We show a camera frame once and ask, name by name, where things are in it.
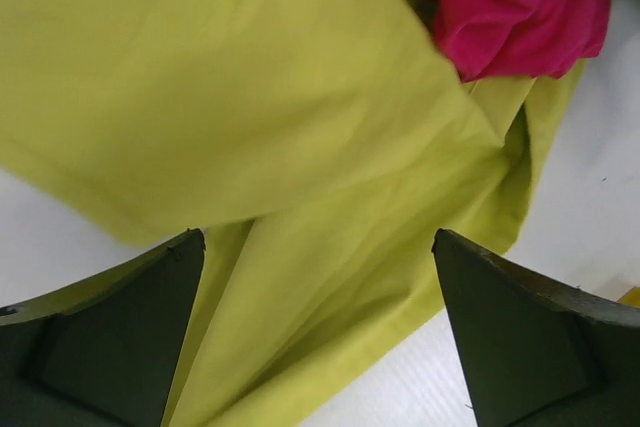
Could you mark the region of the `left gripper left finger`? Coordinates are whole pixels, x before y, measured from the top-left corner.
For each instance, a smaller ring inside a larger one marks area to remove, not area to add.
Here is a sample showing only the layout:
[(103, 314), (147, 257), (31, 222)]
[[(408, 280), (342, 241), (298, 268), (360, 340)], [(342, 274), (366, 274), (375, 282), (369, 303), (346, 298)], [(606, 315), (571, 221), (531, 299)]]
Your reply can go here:
[(1, 309), (4, 426), (159, 426), (204, 264), (188, 230)]

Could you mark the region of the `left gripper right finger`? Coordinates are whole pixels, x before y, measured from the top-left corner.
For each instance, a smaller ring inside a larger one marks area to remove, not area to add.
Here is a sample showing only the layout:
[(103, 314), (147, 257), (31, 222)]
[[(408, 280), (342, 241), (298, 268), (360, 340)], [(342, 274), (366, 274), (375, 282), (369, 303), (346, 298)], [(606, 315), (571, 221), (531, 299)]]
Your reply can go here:
[(478, 425), (638, 425), (638, 308), (451, 230), (432, 252)]

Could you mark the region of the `yellow-green cloth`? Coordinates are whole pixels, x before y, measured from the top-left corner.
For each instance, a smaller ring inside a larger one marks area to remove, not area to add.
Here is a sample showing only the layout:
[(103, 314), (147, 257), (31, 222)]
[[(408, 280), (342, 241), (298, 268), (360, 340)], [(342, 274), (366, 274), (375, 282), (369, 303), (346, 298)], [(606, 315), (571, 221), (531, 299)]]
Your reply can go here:
[(589, 59), (461, 80), (420, 0), (1, 0), (1, 265), (204, 264), (159, 426), (294, 426), (515, 243)]

